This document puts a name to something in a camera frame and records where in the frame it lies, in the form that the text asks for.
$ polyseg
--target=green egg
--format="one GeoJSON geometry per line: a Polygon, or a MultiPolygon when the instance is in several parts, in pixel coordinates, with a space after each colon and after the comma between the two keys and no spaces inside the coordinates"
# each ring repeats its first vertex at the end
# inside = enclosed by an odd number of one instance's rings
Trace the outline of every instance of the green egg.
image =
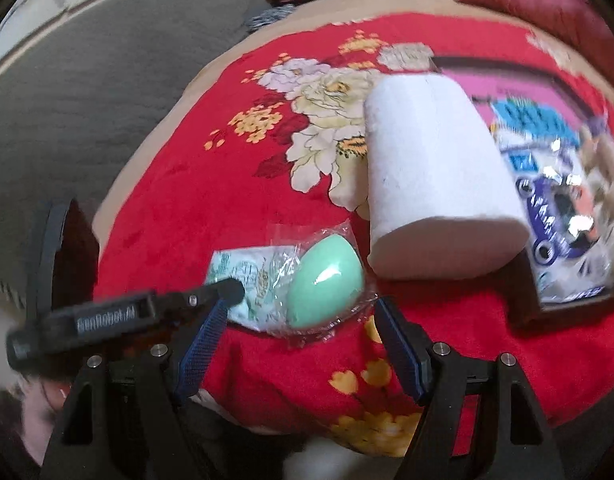
{"type": "Polygon", "coordinates": [[[300,260],[287,294],[287,322],[296,330],[322,326],[353,306],[363,288],[354,248],[340,235],[328,236],[300,260]]]}

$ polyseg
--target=plastic bag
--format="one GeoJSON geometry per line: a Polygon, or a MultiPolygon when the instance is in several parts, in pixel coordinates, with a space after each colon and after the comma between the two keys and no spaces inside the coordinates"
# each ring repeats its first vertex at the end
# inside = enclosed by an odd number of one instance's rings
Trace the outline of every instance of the plastic bag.
{"type": "Polygon", "coordinates": [[[349,221],[331,228],[273,225],[274,300],[285,324],[276,336],[295,345],[330,338],[347,320],[364,319],[376,300],[375,281],[360,258],[349,221]]]}
{"type": "Polygon", "coordinates": [[[614,187],[606,123],[593,118],[574,132],[553,108],[529,100],[491,105],[492,134],[531,227],[527,252],[540,301],[602,294],[614,284],[614,218],[601,205],[614,187]]]}
{"type": "Polygon", "coordinates": [[[228,312],[228,319],[256,332],[281,332],[284,318],[276,309],[273,287],[277,280],[277,254],[291,253],[293,247],[249,247],[215,251],[205,284],[225,278],[239,280],[245,298],[228,312]]]}

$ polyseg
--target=red floral bedspread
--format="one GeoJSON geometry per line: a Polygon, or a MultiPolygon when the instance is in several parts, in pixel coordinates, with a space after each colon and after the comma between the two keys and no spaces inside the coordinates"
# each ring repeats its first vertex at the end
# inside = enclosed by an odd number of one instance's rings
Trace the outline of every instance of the red floral bedspread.
{"type": "MultiPolygon", "coordinates": [[[[594,114],[607,111],[614,133],[614,109],[553,55],[524,28],[414,13],[331,24],[246,54],[196,103],[123,206],[96,296],[196,286],[213,251],[264,245],[270,224],[351,218],[366,255],[362,102],[383,74],[428,70],[432,57],[551,71],[594,114]]],[[[554,425],[614,388],[614,314],[519,338],[487,278],[379,287],[434,340],[469,356],[515,354],[554,425]]],[[[372,318],[302,349],[231,327],[202,387],[245,426],[330,432],[363,452],[402,456],[418,421],[372,318]]]]}

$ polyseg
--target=gray carpet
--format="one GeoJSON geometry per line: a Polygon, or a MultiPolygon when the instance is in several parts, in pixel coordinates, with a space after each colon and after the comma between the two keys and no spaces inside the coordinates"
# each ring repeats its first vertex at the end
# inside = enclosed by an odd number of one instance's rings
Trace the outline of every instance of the gray carpet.
{"type": "Polygon", "coordinates": [[[24,292],[37,204],[73,195],[91,218],[187,83],[267,8],[264,0],[107,0],[0,77],[0,280],[24,292]]]}

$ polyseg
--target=metal screw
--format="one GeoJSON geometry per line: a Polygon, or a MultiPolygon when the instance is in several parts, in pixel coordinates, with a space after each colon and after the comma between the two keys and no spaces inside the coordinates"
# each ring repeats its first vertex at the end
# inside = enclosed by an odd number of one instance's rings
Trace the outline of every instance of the metal screw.
{"type": "Polygon", "coordinates": [[[87,359],[87,366],[89,368],[97,368],[102,363],[103,359],[99,355],[92,355],[89,359],[87,359]]]}
{"type": "Polygon", "coordinates": [[[500,360],[502,361],[502,364],[506,366],[514,366],[518,362],[516,358],[509,352],[505,352],[504,354],[502,354],[500,356],[500,360]]]}
{"type": "Polygon", "coordinates": [[[438,355],[447,355],[452,351],[452,348],[447,343],[434,343],[433,349],[434,353],[438,355]]]}
{"type": "Polygon", "coordinates": [[[167,345],[163,345],[162,343],[158,343],[157,345],[154,345],[151,347],[151,355],[153,355],[154,357],[162,357],[164,354],[166,354],[168,352],[169,348],[167,348],[167,345]]]}

